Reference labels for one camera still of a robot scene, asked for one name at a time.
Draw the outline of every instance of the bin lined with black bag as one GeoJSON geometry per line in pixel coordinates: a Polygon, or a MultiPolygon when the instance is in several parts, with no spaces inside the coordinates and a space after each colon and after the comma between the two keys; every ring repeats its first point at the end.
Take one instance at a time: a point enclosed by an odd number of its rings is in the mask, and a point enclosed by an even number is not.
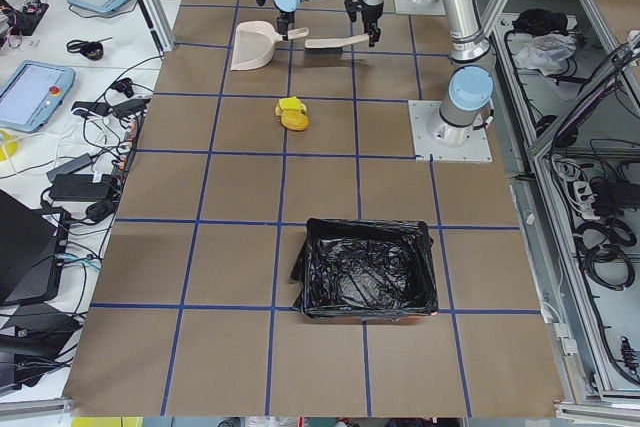
{"type": "Polygon", "coordinates": [[[294,307],[312,318],[432,315],[431,244],[424,222],[309,219],[291,272],[302,282],[294,307]]]}

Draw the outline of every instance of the dustpan handle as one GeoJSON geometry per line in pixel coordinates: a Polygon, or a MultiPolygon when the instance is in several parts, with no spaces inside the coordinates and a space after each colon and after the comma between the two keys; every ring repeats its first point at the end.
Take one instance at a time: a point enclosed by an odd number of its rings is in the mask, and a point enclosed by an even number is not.
{"type": "Polygon", "coordinates": [[[307,35],[309,35],[309,29],[307,27],[292,29],[287,32],[289,39],[299,39],[300,37],[306,37],[307,35]]]}

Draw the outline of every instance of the brush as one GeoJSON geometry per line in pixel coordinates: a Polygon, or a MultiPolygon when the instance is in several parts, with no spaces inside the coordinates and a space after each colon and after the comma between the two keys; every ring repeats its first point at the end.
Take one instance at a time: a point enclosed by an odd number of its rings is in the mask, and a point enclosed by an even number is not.
{"type": "Polygon", "coordinates": [[[307,39],[304,52],[309,55],[341,55],[343,48],[360,42],[369,42],[369,35],[361,34],[339,39],[307,39]]]}

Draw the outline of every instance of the black spring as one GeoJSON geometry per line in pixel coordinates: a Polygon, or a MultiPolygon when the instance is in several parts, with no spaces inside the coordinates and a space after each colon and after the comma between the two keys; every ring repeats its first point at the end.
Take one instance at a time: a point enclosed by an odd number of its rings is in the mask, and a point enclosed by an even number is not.
{"type": "Polygon", "coordinates": [[[636,357],[636,351],[631,347],[629,339],[622,337],[620,339],[620,352],[622,353],[622,361],[629,371],[637,375],[638,358],[636,357]]]}

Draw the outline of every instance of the dustpan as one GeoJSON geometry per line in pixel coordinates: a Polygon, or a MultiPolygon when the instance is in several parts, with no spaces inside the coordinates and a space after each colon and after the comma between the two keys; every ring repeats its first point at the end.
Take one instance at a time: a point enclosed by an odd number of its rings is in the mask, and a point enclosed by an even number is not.
{"type": "MultiPolygon", "coordinates": [[[[306,37],[309,29],[293,29],[287,35],[289,39],[306,37]]],[[[231,70],[252,70],[267,65],[273,57],[276,42],[283,40],[284,37],[269,22],[256,20],[238,24],[233,42],[231,70]]]]}

